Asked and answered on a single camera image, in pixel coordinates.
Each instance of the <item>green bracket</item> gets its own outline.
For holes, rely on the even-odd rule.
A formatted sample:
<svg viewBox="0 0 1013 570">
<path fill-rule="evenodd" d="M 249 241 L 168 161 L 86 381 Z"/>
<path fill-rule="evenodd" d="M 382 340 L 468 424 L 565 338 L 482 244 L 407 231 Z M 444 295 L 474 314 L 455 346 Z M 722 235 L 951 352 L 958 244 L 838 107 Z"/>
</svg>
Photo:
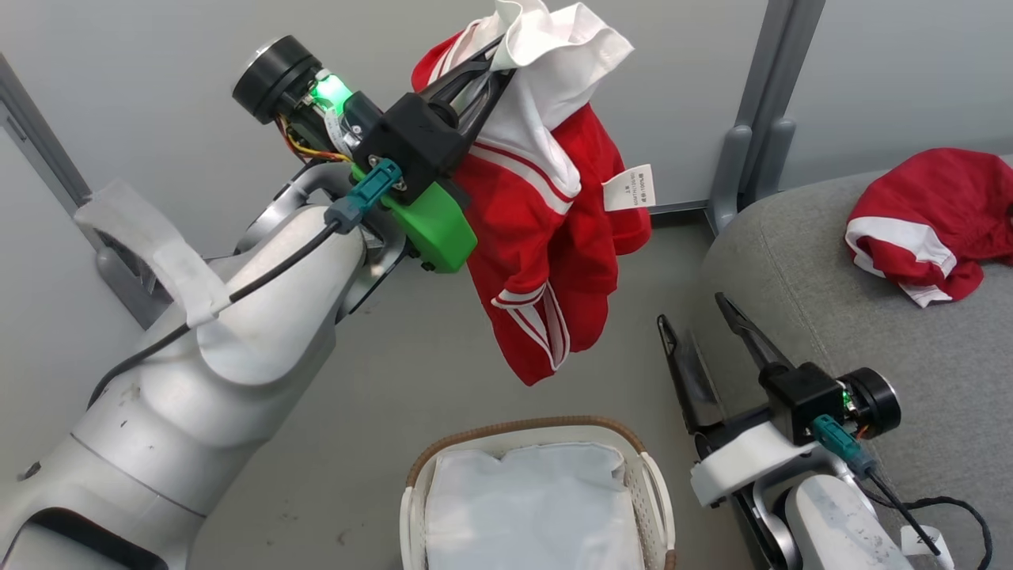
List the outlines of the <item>green bracket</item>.
<svg viewBox="0 0 1013 570">
<path fill-rule="evenodd" d="M 353 166 L 356 179 L 366 173 Z M 391 193 L 380 201 L 390 209 L 401 229 L 418 249 L 422 261 L 433 263 L 437 272 L 457 272 L 478 244 L 475 232 L 457 200 L 434 182 L 410 206 L 399 203 Z"/>
</svg>

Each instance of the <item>white fabric liner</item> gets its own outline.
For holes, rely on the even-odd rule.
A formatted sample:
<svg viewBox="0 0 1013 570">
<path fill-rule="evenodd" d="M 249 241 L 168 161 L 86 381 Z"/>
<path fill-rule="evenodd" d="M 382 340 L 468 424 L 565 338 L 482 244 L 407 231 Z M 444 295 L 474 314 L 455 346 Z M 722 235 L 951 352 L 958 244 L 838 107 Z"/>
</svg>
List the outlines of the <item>white fabric liner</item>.
<svg viewBox="0 0 1013 570">
<path fill-rule="evenodd" d="M 625 463 L 600 443 L 437 460 L 425 504 L 430 570 L 643 570 Z"/>
</svg>

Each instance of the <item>green led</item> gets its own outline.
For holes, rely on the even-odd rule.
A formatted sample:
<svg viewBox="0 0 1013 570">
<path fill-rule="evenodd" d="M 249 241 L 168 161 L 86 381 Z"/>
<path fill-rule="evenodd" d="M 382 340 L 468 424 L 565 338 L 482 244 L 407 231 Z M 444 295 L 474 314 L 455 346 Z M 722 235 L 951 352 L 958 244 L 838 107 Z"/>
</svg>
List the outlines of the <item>green led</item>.
<svg viewBox="0 0 1013 570">
<path fill-rule="evenodd" d="M 310 89 L 310 96 L 317 102 L 325 106 L 342 108 L 344 101 L 352 96 L 352 89 L 347 88 L 336 75 L 328 75 Z"/>
</svg>

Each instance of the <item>laundry basket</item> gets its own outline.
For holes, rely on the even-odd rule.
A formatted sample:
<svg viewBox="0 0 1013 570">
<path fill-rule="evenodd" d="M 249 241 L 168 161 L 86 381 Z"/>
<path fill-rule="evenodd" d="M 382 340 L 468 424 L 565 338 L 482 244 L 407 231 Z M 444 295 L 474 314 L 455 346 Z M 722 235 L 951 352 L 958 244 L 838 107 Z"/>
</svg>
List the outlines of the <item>laundry basket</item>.
<svg viewBox="0 0 1013 570">
<path fill-rule="evenodd" d="M 595 416 L 542 418 L 497 424 L 445 437 L 415 460 L 401 496 L 401 564 L 404 570 L 425 570 L 425 498 L 437 458 L 448 452 L 480 450 L 495 458 L 530 445 L 595 442 L 622 454 L 623 483 L 630 490 L 637 532 L 647 570 L 676 567 L 676 527 L 672 500 L 654 460 L 637 436 L 618 422 Z"/>
</svg>

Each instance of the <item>gray fabric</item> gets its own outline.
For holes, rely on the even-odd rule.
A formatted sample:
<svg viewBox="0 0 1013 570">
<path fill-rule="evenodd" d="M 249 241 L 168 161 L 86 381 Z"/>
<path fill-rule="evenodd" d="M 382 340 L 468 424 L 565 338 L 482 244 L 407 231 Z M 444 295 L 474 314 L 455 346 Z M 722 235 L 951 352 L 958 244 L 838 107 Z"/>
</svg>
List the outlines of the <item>gray fabric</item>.
<svg viewBox="0 0 1013 570">
<path fill-rule="evenodd" d="M 901 427 L 873 452 L 906 500 L 949 495 L 968 501 L 995 537 L 992 568 L 1013 568 L 1013 268 L 988 263 L 968 299 L 919 309 L 884 278 L 856 267 L 843 241 L 855 200 L 878 174 L 781 192 L 743 212 L 707 254 L 692 321 L 708 376 L 726 415 L 766 402 L 757 371 L 713 302 L 725 293 L 796 363 L 832 375 L 861 367 L 889 379 Z M 978 524 L 962 509 L 929 507 L 957 568 L 977 568 Z M 898 537 L 902 519 L 881 512 Z M 916 563 L 916 568 L 934 568 Z"/>
</svg>

